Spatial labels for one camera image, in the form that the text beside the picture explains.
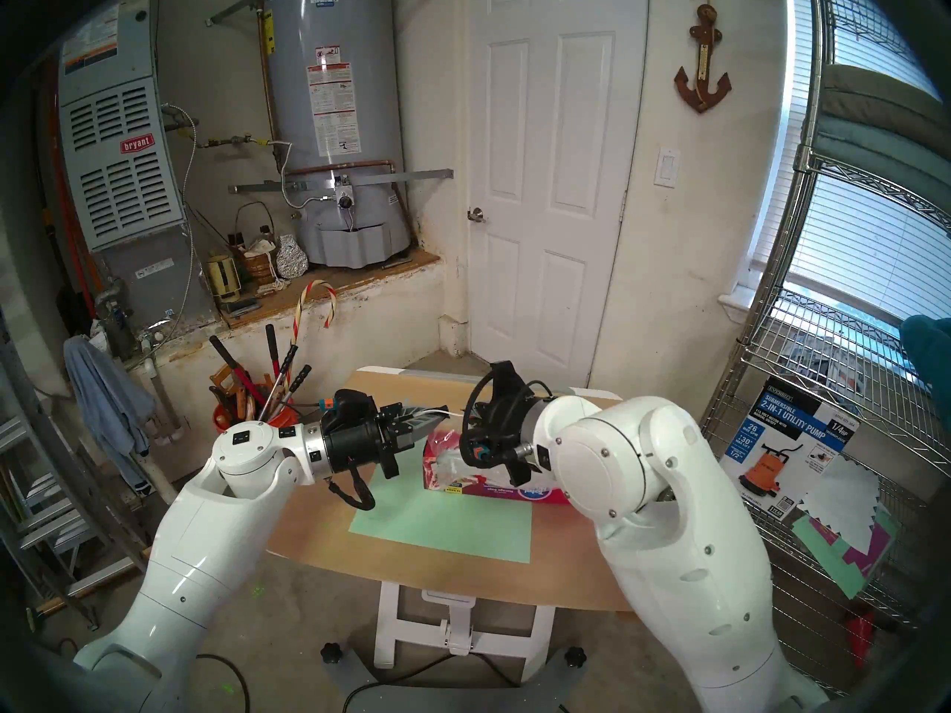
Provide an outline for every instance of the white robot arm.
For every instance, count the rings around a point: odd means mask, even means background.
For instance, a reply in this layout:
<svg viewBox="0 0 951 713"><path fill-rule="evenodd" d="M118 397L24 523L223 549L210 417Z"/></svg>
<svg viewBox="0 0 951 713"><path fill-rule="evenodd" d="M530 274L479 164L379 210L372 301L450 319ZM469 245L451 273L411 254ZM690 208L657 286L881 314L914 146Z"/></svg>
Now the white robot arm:
<svg viewBox="0 0 951 713"><path fill-rule="evenodd" d="M477 402L490 381L491 401ZM297 485L324 479L350 505L372 509L355 467L378 461L394 476L394 453L442 418L399 404L377 411L358 392L337 397L321 424L232 427L169 508L126 619L75 658L123 708L184 707L187 669L212 615L250 576ZM827 699L783 658L766 549L686 411L654 397L605 411L580 397L542 399L502 362L475 387L459 446L470 465L505 464L513 485L552 471L704 710L768 711L790 699L805 709ZM343 471L354 474L356 499L333 485ZM667 486L676 500L657 501Z"/></svg>

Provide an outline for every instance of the door panel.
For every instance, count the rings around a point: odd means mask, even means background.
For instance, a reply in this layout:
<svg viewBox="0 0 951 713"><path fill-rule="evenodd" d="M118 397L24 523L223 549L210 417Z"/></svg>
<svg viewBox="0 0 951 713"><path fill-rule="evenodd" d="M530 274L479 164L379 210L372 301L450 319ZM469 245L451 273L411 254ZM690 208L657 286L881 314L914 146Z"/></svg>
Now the door panel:
<svg viewBox="0 0 951 713"><path fill-rule="evenodd" d="M469 0L472 350L586 385L611 279L647 0Z"/></svg>

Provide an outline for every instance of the blue towel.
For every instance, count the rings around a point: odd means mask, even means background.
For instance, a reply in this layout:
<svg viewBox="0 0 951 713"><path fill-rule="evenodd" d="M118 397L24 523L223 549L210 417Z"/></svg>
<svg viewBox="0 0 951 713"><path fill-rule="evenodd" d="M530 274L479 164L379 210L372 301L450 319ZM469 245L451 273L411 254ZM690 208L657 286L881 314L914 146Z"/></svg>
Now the blue towel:
<svg viewBox="0 0 951 713"><path fill-rule="evenodd" d="M917 314L902 321L902 347L922 380L931 386L944 429L951 433L951 319Z"/></svg>
<svg viewBox="0 0 951 713"><path fill-rule="evenodd" d="M155 399L81 336L64 342L63 355L85 427L126 483L141 489L148 480L131 454L148 454L142 425L155 412Z"/></svg>

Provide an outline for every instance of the window blinds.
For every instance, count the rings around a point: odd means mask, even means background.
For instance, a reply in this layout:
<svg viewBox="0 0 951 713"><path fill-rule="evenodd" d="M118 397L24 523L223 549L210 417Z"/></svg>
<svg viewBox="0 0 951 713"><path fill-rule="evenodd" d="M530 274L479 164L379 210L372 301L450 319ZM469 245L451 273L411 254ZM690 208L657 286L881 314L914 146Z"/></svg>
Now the window blinds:
<svg viewBox="0 0 951 713"><path fill-rule="evenodd" d="M833 0L840 15L844 0ZM809 90L812 51L810 0L793 0L796 15L795 64L789 124L752 266L762 268L769 257L792 181L792 162L800 141ZM870 0L852 0L849 12L871 15L879 25L885 16ZM835 30L837 63L887 73L932 96L935 90L910 49L896 52L900 40L888 27L890 41L876 42L851 19ZM905 319L913 314L951 316L951 240L937 225L900 204L839 180L819 177L805 219L803 235L790 267L799 280L815 281L828 292L839 291Z"/></svg>

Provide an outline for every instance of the water heater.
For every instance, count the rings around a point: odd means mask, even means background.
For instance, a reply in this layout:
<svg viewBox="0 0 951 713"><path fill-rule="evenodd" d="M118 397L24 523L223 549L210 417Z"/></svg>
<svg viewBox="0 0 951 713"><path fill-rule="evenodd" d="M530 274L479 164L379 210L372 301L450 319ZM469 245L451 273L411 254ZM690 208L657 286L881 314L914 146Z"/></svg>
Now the water heater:
<svg viewBox="0 0 951 713"><path fill-rule="evenodd" d="M389 183L402 171L392 0L268 0L267 71L275 137L293 147L286 178L311 263L360 268L410 243Z"/></svg>

